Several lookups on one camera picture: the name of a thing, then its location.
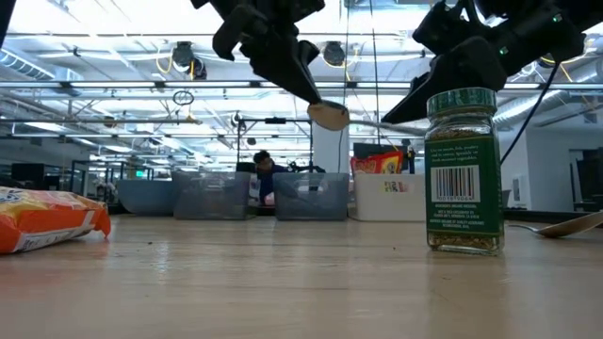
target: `dark hair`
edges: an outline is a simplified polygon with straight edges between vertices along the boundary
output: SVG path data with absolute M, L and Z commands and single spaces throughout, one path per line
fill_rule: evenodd
M 267 151 L 260 151 L 253 156 L 253 162 L 259 164 L 268 158 L 270 158 L 270 153 L 268 153 Z

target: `white pillar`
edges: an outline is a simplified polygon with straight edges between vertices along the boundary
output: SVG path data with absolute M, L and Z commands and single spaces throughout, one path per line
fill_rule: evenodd
M 327 173 L 350 172 L 350 130 L 329 131 L 312 124 L 314 138 L 314 165 Z

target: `orange snack bag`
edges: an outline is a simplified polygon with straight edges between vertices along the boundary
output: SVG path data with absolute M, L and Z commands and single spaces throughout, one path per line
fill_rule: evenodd
M 0 253 L 36 250 L 92 230 L 111 232 L 103 203 L 70 192 L 0 186 Z
M 402 172 L 402 152 L 390 152 L 372 155 L 366 159 L 353 157 L 351 171 L 355 173 L 396 174 Z

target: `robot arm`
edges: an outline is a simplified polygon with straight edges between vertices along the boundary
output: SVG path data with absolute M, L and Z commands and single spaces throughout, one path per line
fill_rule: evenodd
M 436 4 L 413 38 L 435 52 L 431 71 L 413 80 L 409 94 L 382 122 L 401 123 L 427 116 L 427 100 L 450 89 L 503 89 L 507 78 L 533 60 L 550 53 L 563 62 L 583 53 L 580 32 L 603 22 L 603 2 L 592 0 L 480 0 L 484 16 L 508 20 L 488 27 L 468 10 L 470 22 L 460 18 L 473 0 L 454 8 Z
M 235 60 L 233 49 L 250 60 L 253 72 L 310 104 L 320 95 L 308 64 L 318 54 L 309 41 L 297 41 L 295 23 L 324 8 L 323 0 L 191 0 L 195 8 L 210 3 L 224 23 L 215 34 L 213 48 L 219 57 Z

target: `wooden table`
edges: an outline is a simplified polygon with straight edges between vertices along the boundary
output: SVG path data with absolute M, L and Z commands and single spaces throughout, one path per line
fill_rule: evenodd
M 603 230 L 508 229 L 503 257 L 419 224 L 115 218 L 0 257 L 3 338 L 600 338 Z

